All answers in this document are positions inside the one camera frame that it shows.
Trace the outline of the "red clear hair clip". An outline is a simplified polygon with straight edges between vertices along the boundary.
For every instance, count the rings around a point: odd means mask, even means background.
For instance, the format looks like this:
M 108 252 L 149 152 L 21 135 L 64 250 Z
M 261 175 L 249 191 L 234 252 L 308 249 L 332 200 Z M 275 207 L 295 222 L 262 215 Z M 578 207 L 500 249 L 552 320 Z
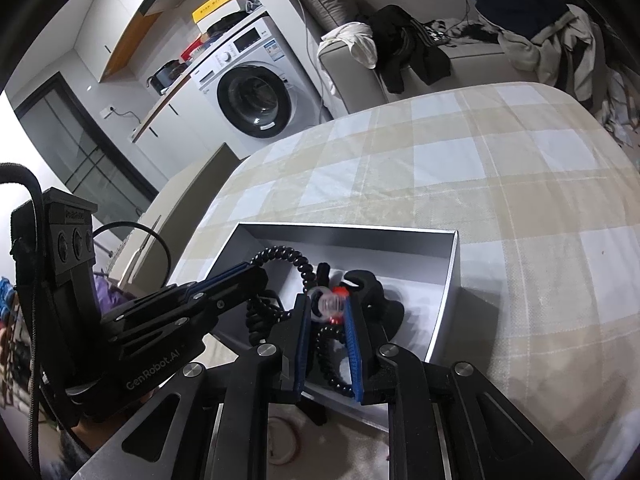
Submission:
M 311 318 L 319 323 L 341 325 L 344 322 L 345 304 L 349 298 L 346 287 L 317 286 L 307 295 L 311 301 Z

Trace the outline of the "beige cardboard box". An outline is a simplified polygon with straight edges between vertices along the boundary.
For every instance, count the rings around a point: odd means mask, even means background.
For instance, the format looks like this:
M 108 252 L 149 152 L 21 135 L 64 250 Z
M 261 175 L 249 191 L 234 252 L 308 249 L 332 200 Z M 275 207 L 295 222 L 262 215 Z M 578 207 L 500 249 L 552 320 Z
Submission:
M 134 296 L 168 284 L 209 205 L 239 164 L 234 151 L 221 144 L 169 179 L 138 220 L 155 234 L 130 231 L 106 271 L 111 284 Z

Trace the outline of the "purple bag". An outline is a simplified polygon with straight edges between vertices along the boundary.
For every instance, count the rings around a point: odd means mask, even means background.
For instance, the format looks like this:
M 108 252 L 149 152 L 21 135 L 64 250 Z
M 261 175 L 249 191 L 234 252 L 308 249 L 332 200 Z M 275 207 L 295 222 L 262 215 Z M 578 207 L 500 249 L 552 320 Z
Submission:
M 102 314 L 107 314 L 132 299 L 131 295 L 120 290 L 107 278 L 104 278 L 103 275 L 94 274 L 93 281 L 96 289 L 96 300 L 98 300 L 98 307 Z

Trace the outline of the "grey open box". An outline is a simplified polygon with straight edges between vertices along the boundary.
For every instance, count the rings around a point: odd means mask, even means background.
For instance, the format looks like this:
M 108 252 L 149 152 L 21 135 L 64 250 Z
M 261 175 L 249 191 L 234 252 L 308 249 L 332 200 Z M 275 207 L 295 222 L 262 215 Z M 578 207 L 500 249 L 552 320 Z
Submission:
M 214 335 L 241 354 L 253 341 L 245 298 L 274 292 L 277 314 L 304 295 L 312 306 L 291 326 L 303 335 L 285 361 L 297 388 L 311 399 L 385 430 L 387 405 L 408 382 L 419 358 L 437 364 L 444 352 L 460 286 L 459 235 L 454 231 L 240 223 L 213 258 L 182 259 L 180 283 L 248 278 L 240 299 L 220 309 Z M 303 328 L 311 332 L 304 335 Z

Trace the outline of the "dark glass door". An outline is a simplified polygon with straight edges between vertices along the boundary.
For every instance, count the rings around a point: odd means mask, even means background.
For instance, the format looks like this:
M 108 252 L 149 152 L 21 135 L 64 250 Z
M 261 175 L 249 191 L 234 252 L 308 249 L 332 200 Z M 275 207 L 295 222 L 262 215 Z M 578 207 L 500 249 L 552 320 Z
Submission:
M 15 109 L 29 140 L 74 195 L 98 205 L 101 223 L 137 221 L 157 189 L 107 137 L 59 73 Z

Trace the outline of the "checkered beige tablecloth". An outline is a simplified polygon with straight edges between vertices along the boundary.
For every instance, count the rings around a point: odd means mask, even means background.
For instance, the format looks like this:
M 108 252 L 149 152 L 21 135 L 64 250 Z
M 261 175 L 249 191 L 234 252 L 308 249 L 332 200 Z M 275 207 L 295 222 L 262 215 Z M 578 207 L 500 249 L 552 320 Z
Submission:
M 241 221 L 455 230 L 480 310 L 450 342 L 588 479 L 639 448 L 639 173 L 573 98 L 488 84 L 352 114 L 242 162 L 172 277 Z

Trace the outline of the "white washing machine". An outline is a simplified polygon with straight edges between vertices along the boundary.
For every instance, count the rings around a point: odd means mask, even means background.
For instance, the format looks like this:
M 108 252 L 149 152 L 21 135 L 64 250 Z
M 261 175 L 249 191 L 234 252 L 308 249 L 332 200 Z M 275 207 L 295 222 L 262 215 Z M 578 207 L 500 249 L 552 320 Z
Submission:
M 224 40 L 192 78 L 241 158 L 331 119 L 302 64 L 265 13 Z

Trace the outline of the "black cooking pot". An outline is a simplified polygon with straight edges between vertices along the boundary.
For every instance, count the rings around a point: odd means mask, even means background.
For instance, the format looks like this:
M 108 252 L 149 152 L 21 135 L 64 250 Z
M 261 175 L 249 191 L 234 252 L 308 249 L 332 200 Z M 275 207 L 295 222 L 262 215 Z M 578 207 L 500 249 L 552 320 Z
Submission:
M 161 96 L 186 70 L 186 63 L 170 60 L 146 80 L 146 86 Z

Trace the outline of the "grey sofa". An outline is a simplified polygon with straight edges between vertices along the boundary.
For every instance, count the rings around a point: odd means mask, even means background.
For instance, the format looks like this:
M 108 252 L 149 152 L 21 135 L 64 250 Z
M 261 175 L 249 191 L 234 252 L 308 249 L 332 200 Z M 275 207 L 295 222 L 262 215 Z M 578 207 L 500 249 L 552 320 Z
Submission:
M 513 81 L 558 88 L 593 114 L 604 100 L 602 34 L 577 6 L 533 39 L 482 18 L 454 28 L 442 46 L 422 46 L 405 38 L 387 52 L 366 29 L 359 22 L 335 29 L 322 40 L 318 53 L 330 91 L 349 113 L 410 96 Z

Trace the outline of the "yellow cardboard box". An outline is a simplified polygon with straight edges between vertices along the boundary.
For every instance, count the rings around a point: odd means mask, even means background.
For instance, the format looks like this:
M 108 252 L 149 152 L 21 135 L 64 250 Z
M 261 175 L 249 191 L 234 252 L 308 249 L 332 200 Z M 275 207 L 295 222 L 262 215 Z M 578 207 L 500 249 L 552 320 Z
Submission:
M 207 15 L 213 13 L 229 1 L 231 0 L 207 0 L 192 12 L 192 20 L 194 23 L 198 23 L 203 18 L 206 18 Z

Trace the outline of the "grey striped cushion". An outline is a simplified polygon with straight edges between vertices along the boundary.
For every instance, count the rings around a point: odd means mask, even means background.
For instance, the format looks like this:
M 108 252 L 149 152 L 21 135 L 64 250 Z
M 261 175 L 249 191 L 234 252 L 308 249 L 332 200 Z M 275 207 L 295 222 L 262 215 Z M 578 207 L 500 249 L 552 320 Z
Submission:
M 325 32 L 356 21 L 359 14 L 356 0 L 300 1 Z

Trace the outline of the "black jacket on sofa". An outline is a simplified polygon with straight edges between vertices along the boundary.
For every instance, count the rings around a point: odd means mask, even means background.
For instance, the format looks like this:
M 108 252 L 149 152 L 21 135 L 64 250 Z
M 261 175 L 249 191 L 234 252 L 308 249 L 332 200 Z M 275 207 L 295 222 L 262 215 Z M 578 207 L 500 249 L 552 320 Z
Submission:
M 368 21 L 378 50 L 375 71 L 391 94 L 405 91 L 402 71 L 410 67 L 420 80 L 434 84 L 451 75 L 451 62 L 426 27 L 400 6 L 384 6 Z

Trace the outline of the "dark clothes pile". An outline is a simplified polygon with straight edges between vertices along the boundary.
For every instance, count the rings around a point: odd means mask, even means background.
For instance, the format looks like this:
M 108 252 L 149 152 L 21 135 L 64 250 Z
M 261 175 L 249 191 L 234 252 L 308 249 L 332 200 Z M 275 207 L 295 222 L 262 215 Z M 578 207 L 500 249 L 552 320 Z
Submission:
M 475 9 L 516 70 L 568 93 L 590 112 L 600 110 L 604 39 L 581 6 L 570 0 L 476 0 Z

